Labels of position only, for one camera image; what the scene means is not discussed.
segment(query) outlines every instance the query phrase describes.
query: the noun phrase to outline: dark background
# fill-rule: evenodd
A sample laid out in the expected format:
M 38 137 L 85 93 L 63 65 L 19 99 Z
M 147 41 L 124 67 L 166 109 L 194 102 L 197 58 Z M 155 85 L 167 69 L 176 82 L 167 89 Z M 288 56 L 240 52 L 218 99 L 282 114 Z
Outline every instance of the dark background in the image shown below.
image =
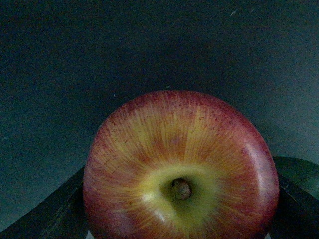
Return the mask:
M 215 95 L 274 156 L 319 164 L 316 0 L 17 2 L 0 5 L 0 231 L 85 164 L 110 112 L 149 91 Z

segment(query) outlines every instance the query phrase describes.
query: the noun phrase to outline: apple skin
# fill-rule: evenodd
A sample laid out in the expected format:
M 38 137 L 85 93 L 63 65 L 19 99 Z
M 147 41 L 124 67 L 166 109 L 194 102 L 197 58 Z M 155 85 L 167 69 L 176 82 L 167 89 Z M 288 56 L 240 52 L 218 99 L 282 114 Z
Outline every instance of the apple skin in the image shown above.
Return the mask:
M 179 200 L 171 182 L 192 195 Z M 83 199 L 96 239 L 263 239 L 279 182 L 253 125 L 221 99 L 156 91 L 111 113 L 84 171 Z

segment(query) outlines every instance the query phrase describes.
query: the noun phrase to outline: apple stem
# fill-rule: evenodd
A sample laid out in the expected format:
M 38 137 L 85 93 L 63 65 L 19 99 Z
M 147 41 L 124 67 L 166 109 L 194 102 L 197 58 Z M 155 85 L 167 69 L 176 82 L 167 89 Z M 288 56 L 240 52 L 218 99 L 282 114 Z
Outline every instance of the apple stem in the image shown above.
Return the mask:
M 189 184 L 182 178 L 177 178 L 172 183 L 172 192 L 177 199 L 186 200 L 191 196 Z

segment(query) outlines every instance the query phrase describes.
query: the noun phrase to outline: red apple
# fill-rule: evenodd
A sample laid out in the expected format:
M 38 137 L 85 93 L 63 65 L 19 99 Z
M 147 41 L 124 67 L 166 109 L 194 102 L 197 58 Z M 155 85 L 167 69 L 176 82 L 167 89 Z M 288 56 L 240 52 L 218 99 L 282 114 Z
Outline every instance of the red apple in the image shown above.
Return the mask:
M 261 239 L 279 183 L 266 143 L 236 109 L 158 91 L 103 122 L 83 196 L 96 239 Z

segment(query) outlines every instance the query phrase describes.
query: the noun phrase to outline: black curved holder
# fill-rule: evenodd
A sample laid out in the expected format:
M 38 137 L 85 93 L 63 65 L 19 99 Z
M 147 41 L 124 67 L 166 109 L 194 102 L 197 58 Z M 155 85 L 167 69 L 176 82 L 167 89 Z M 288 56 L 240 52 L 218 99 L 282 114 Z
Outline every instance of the black curved holder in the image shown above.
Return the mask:
M 85 239 L 84 167 L 42 203 L 0 233 L 0 239 Z M 272 239 L 319 239 L 319 200 L 278 173 L 280 200 L 270 228 Z

